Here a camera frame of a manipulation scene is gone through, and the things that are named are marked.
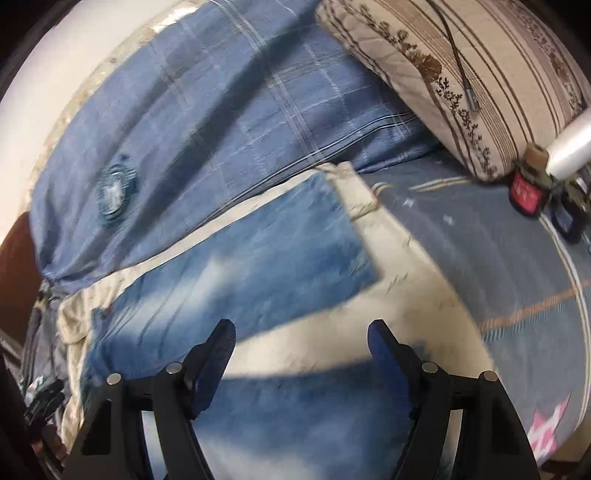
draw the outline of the black cable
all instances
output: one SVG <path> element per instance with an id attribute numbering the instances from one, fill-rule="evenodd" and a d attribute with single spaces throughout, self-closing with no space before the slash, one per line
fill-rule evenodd
<path id="1" fill-rule="evenodd" d="M 437 6 L 434 0 L 427 0 L 427 3 L 431 6 L 437 16 L 443 22 L 443 27 L 445 28 L 447 39 L 449 43 L 452 45 L 452 52 L 453 56 L 456 58 L 457 69 L 460 72 L 460 76 L 462 77 L 462 87 L 464 88 L 464 93 L 466 94 L 466 101 L 468 102 L 468 108 L 471 112 L 477 112 L 480 110 L 480 104 L 478 103 L 478 98 L 476 97 L 476 93 L 470 84 L 470 80 L 466 76 L 466 72 L 464 72 L 464 67 L 462 66 L 462 62 L 460 60 L 460 54 L 457 51 L 456 43 L 453 41 L 452 32 L 449 30 L 449 25 L 447 25 L 447 21 L 445 17 L 441 13 L 440 8 Z"/>

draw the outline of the orange stripe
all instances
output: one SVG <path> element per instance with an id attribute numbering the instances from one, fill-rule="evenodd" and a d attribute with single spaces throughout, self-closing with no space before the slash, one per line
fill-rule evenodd
<path id="1" fill-rule="evenodd" d="M 591 280 L 585 280 L 584 282 L 582 282 L 583 288 L 586 288 L 588 286 L 591 286 Z M 559 303 L 562 303 L 565 300 L 574 297 L 574 295 L 574 289 L 569 288 L 568 290 L 565 290 L 556 295 L 552 295 L 551 297 L 545 300 L 539 301 L 538 303 L 534 303 L 529 307 L 519 309 L 508 317 L 496 317 L 493 319 L 489 319 L 480 326 L 480 331 L 484 332 L 485 330 L 492 330 L 495 328 L 514 325 L 520 322 L 521 320 L 531 317 L 532 315 L 536 315 L 537 313 L 549 310 L 550 308 L 558 305 Z"/>

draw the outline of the floral pattern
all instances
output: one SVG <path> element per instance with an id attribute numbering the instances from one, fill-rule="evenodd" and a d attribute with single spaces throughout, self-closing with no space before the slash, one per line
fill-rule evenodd
<path id="1" fill-rule="evenodd" d="M 355 13 L 355 10 L 346 1 L 344 1 L 343 4 L 348 13 Z M 416 44 L 410 43 L 408 41 L 409 35 L 406 30 L 398 30 L 393 34 L 390 31 L 390 25 L 387 22 L 383 21 L 377 23 L 369 12 L 367 6 L 361 5 L 359 7 L 359 13 L 363 16 L 367 26 L 378 33 L 384 38 L 384 40 L 387 40 L 387 42 L 404 55 L 404 57 L 419 71 L 425 86 L 431 95 L 431 99 L 439 108 L 442 116 L 452 131 L 458 153 L 461 155 L 462 149 L 459 145 L 457 135 L 434 93 L 436 93 L 439 99 L 443 101 L 447 110 L 451 113 L 452 118 L 457 125 L 457 129 L 464 136 L 464 140 L 469 142 L 473 152 L 476 154 L 480 162 L 482 171 L 489 179 L 492 179 L 497 168 L 490 162 L 491 149 L 483 145 L 482 135 L 478 133 L 478 124 L 472 121 L 470 112 L 465 108 L 460 108 L 460 101 L 463 98 L 463 93 L 455 93 L 452 91 L 449 79 L 441 76 L 442 68 L 439 60 L 431 54 L 425 54 L 420 51 Z"/>
<path id="2" fill-rule="evenodd" d="M 511 8 L 516 18 L 531 34 L 534 41 L 538 44 L 541 51 L 543 51 L 549 58 L 552 68 L 556 76 L 560 79 L 564 86 L 564 90 L 569 96 L 569 106 L 573 114 L 573 118 L 580 114 L 587 108 L 583 96 L 577 93 L 578 88 L 573 84 L 573 79 L 568 71 L 564 61 L 560 58 L 558 52 L 552 42 L 548 40 L 547 34 L 534 20 L 531 13 L 522 5 L 519 5 L 514 0 L 504 0 L 507 7 Z"/>

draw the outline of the white wall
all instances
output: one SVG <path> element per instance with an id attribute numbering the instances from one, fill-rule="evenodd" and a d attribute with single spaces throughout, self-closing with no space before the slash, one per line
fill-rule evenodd
<path id="1" fill-rule="evenodd" d="M 55 121 L 109 53 L 178 0 L 82 0 L 29 55 L 0 102 L 0 242 Z"/>

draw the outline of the small jar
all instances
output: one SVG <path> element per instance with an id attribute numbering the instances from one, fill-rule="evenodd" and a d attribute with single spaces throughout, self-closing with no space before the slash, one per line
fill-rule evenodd
<path id="1" fill-rule="evenodd" d="M 545 171 L 548 152 L 529 143 L 523 159 L 515 160 L 515 176 L 509 188 L 509 201 L 522 215 L 539 217 L 554 186 L 553 178 Z"/>
<path id="2" fill-rule="evenodd" d="M 587 193 L 577 181 L 568 181 L 560 197 L 552 201 L 552 224 L 568 243 L 578 244 L 590 212 Z"/>

